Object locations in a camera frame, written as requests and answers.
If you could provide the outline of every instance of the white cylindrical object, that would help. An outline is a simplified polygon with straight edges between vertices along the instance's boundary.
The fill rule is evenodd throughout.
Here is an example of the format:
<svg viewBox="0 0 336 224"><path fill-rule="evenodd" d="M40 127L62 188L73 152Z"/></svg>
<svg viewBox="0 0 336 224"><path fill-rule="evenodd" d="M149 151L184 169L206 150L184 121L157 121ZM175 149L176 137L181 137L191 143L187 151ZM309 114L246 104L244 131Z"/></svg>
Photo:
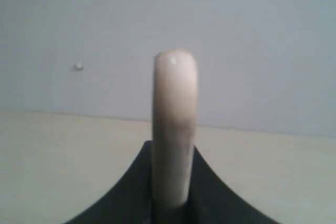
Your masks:
<svg viewBox="0 0 336 224"><path fill-rule="evenodd" d="M182 49L155 57L152 199L154 221L181 223L188 198L197 107L197 65Z"/></svg>

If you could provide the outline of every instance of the beige floor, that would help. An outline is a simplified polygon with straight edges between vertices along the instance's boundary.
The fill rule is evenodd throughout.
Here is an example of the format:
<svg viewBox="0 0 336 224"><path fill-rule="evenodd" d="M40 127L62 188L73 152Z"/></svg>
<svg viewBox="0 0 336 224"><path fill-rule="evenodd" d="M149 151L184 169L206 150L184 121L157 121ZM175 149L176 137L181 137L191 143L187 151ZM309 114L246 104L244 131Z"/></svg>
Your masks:
<svg viewBox="0 0 336 224"><path fill-rule="evenodd" d="M99 199L150 138L147 122L0 112L0 223L68 220ZM267 215L336 223L336 139L200 127L196 145Z"/></svg>

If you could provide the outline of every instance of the black curved base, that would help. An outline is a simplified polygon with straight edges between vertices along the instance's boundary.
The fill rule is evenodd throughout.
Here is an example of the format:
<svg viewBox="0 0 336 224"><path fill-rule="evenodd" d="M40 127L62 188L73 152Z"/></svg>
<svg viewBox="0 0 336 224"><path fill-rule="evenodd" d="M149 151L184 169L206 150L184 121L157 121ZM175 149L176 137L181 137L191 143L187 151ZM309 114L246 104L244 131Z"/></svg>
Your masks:
<svg viewBox="0 0 336 224"><path fill-rule="evenodd" d="M230 190L206 164L197 148L185 210L187 223L277 223ZM146 141L118 183L66 224L151 224L151 219L151 141Z"/></svg>

